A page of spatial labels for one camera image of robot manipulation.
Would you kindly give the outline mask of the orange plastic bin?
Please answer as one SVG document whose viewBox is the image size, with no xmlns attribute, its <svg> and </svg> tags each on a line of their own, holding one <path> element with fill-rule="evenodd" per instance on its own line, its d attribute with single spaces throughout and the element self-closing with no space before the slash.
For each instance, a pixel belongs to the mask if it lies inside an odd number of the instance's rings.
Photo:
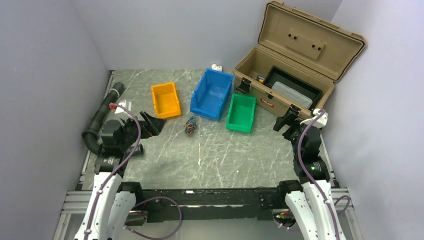
<svg viewBox="0 0 424 240">
<path fill-rule="evenodd" d="M 174 82 L 151 86 L 152 101 L 157 118 L 168 119 L 182 115 Z"/>
</svg>

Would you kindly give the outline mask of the grey plastic case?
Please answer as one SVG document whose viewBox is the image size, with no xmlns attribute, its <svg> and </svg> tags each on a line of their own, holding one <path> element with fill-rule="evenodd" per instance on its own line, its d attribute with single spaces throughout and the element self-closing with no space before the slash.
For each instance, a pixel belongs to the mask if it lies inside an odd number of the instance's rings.
<svg viewBox="0 0 424 240">
<path fill-rule="evenodd" d="M 313 100 L 311 98 L 281 82 L 275 82 L 271 89 L 306 109 L 312 106 Z"/>
</svg>

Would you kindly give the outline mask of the yellow blue battery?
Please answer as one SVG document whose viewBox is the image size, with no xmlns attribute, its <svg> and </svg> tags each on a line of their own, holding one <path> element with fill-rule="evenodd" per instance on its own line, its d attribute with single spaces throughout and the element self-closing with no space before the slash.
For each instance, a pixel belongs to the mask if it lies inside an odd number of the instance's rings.
<svg viewBox="0 0 424 240">
<path fill-rule="evenodd" d="M 264 78 L 263 76 L 261 76 L 261 75 L 258 75 L 258 76 L 256 77 L 256 79 L 257 79 L 260 83 L 263 83 L 263 82 L 265 81 L 265 78 Z"/>
</svg>

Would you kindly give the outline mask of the tan plastic toolbox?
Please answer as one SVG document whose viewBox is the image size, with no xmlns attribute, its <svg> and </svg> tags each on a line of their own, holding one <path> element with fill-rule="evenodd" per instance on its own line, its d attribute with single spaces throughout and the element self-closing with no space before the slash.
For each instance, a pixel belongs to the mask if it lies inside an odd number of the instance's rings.
<svg viewBox="0 0 424 240">
<path fill-rule="evenodd" d="M 257 42 L 233 69 L 235 93 L 255 97 L 279 117 L 294 107 L 302 119 L 323 108 L 367 45 L 360 34 L 275 0 L 266 5 Z M 258 76 L 267 77 L 273 67 L 317 88 L 316 102 L 303 107 L 260 82 Z"/>
</svg>

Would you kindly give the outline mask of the black toolbox tray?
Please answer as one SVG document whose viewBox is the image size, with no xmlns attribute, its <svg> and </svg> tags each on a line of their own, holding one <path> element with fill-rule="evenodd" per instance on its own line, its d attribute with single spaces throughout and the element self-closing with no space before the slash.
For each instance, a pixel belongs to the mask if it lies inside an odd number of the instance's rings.
<svg viewBox="0 0 424 240">
<path fill-rule="evenodd" d="M 317 105 L 318 101 L 322 96 L 322 90 L 319 88 L 287 73 L 277 66 L 273 66 L 268 72 L 263 84 L 268 88 L 272 89 L 272 86 L 276 82 L 281 82 L 284 85 L 304 94 L 305 96 L 312 99 L 312 105 L 308 110 L 312 110 Z"/>
</svg>

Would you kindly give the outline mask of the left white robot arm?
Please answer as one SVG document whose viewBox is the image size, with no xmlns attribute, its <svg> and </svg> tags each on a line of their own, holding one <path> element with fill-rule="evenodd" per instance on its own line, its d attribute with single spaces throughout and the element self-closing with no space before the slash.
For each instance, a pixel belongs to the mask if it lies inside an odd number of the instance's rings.
<svg viewBox="0 0 424 240">
<path fill-rule="evenodd" d="M 144 203 L 141 184 L 124 181 L 124 173 L 133 156 L 144 154 L 141 139 L 158 136 L 166 119 L 141 111 L 138 118 L 105 121 L 97 111 L 82 137 L 96 154 L 93 190 L 76 240 L 113 240 L 120 232 L 130 210 Z"/>
</svg>

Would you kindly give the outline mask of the white plastic fitting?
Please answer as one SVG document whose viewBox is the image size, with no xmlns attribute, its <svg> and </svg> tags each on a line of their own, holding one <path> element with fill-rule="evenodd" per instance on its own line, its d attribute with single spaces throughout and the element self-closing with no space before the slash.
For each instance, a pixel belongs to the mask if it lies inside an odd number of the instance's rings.
<svg viewBox="0 0 424 240">
<path fill-rule="evenodd" d="M 212 64 L 211 65 L 211 69 L 214 70 L 214 71 L 218 71 L 218 72 L 222 72 L 223 71 L 222 66 L 221 65 L 217 65 L 217 64 Z"/>
</svg>

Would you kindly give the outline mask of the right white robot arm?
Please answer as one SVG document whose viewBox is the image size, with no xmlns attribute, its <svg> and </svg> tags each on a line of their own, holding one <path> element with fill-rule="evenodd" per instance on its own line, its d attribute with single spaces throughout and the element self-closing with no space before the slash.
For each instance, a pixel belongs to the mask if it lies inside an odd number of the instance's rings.
<svg viewBox="0 0 424 240">
<path fill-rule="evenodd" d="M 300 109 L 290 106 L 273 127 L 278 132 L 289 126 L 282 136 L 291 143 L 298 176 L 279 183 L 275 200 L 280 207 L 288 207 L 305 240 L 346 239 L 333 201 L 330 174 L 320 156 L 321 130 L 327 121 L 323 109 L 316 108 L 310 118 L 303 119 Z"/>
</svg>

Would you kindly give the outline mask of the blue plastic bin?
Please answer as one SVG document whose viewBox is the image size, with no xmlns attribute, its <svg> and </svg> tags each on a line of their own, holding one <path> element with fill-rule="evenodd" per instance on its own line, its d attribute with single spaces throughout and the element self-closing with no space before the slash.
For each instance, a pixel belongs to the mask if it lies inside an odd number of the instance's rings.
<svg viewBox="0 0 424 240">
<path fill-rule="evenodd" d="M 190 111 L 219 121 L 231 93 L 233 80 L 232 74 L 207 68 L 191 96 Z"/>
</svg>

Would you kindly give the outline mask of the green plastic bin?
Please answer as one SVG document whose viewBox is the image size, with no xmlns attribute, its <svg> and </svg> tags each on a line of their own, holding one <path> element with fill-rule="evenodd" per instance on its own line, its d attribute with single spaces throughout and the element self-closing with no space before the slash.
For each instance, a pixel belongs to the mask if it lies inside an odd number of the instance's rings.
<svg viewBox="0 0 424 240">
<path fill-rule="evenodd" d="M 233 93 L 226 118 L 226 129 L 250 134 L 255 119 L 256 98 Z"/>
</svg>

